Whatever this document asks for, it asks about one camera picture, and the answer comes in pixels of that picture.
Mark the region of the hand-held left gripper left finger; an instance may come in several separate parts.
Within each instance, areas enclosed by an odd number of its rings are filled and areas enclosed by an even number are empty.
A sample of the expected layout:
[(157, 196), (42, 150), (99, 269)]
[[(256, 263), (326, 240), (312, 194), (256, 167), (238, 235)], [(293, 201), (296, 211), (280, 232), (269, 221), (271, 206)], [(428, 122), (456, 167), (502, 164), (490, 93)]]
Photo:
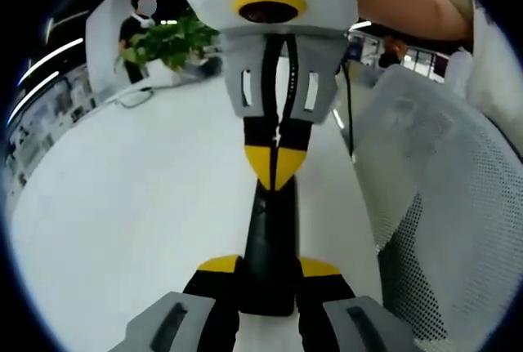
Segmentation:
[(238, 255), (198, 266), (181, 292), (169, 292), (126, 326), (113, 351), (232, 351), (239, 330)]

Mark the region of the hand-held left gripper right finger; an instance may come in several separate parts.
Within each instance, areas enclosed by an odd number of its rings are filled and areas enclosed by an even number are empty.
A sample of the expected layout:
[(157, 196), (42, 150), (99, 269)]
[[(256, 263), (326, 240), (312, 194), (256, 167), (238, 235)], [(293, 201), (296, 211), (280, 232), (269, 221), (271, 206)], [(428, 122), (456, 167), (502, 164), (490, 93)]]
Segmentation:
[(416, 351), (411, 327), (369, 296), (357, 297), (340, 270), (302, 257), (298, 330), (305, 351)]

